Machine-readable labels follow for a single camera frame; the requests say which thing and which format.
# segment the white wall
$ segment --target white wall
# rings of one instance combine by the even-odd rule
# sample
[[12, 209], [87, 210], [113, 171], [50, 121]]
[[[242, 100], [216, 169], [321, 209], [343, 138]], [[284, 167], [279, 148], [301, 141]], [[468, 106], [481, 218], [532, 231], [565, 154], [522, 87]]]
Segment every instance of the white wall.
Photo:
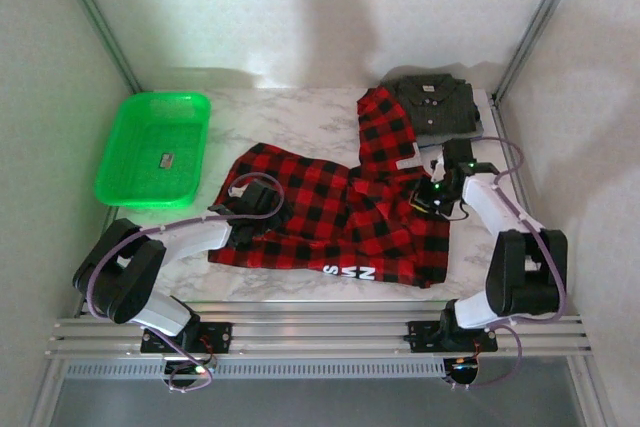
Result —
[[21, 425], [98, 236], [92, 182], [127, 92], [75, 0], [0, 0], [0, 414]]
[[146, 88], [369, 86], [453, 70], [493, 88], [539, 0], [99, 0]]
[[564, 0], [504, 107], [622, 426], [640, 418], [640, 0]]

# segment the black mounting bracket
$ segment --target black mounting bracket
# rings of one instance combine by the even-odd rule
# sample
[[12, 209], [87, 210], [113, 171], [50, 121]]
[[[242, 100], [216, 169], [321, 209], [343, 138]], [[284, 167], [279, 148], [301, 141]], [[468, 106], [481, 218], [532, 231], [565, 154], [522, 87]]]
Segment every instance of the black mounting bracket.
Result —
[[453, 305], [450, 300], [440, 313], [440, 320], [408, 322], [409, 342], [413, 353], [444, 352], [496, 352], [498, 343], [493, 332], [484, 329], [463, 329], [458, 326]]
[[[189, 333], [188, 345], [185, 345], [180, 334], [172, 340], [176, 341], [182, 348], [190, 354], [208, 354], [207, 346], [200, 339], [205, 338], [214, 354], [228, 354], [231, 346], [231, 334], [233, 324], [230, 322], [198, 322], [194, 326], [195, 331]], [[142, 334], [140, 345], [141, 354], [164, 354], [174, 353], [162, 339], [148, 329]]]

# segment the red and black checkered shirt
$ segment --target red and black checkered shirt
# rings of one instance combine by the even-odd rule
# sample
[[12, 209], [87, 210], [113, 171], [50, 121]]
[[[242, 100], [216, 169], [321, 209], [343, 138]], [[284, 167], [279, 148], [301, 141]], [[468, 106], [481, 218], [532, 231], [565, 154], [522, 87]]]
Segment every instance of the red and black checkered shirt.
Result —
[[413, 128], [383, 87], [358, 101], [359, 167], [310, 159], [257, 144], [234, 163], [216, 203], [231, 182], [265, 172], [282, 184], [293, 218], [253, 240], [250, 249], [209, 252], [211, 262], [269, 269], [312, 269], [360, 279], [428, 287], [443, 282], [449, 222], [409, 205], [419, 163]]

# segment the white backdrop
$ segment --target white backdrop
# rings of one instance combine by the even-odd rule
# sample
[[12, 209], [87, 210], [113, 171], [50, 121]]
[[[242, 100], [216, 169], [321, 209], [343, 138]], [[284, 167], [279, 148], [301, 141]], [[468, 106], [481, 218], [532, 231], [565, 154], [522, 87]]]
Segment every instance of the white backdrop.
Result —
[[445, 69], [492, 89], [539, 0], [98, 0], [143, 86], [367, 86]]

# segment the green plastic tray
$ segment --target green plastic tray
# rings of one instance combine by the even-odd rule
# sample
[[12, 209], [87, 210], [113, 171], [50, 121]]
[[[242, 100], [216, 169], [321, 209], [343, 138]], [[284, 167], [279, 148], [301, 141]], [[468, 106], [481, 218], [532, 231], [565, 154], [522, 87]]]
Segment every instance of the green plastic tray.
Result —
[[193, 202], [211, 103], [185, 92], [142, 93], [120, 106], [95, 183], [98, 200], [135, 209]]

